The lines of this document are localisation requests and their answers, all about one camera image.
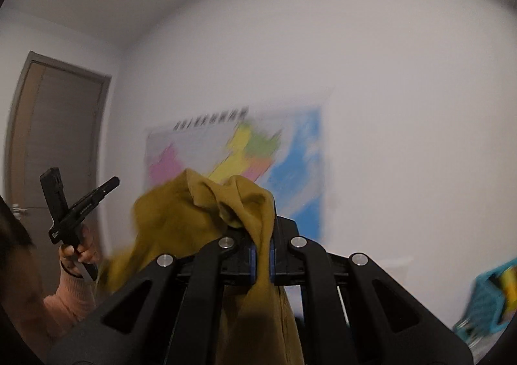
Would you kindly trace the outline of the person's left hand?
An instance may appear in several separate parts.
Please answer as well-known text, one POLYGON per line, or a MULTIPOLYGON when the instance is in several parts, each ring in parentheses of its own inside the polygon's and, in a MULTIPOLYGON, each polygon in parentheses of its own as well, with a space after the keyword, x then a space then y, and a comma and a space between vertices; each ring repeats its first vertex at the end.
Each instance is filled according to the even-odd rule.
POLYGON ((99 265, 100 252, 86 225, 80 228, 80 243, 76 248, 66 244, 59 247, 59 261, 67 273, 80 278, 88 275, 86 265, 99 265))

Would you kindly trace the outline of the pink sleeved left forearm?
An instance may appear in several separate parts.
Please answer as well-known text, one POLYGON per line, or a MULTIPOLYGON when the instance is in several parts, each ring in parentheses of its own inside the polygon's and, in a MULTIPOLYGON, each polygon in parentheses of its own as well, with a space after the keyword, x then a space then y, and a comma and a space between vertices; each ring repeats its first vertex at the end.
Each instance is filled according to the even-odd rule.
POLYGON ((59 261, 61 272, 54 294, 43 297, 37 326, 41 343, 50 347, 96 307, 93 285, 59 261))

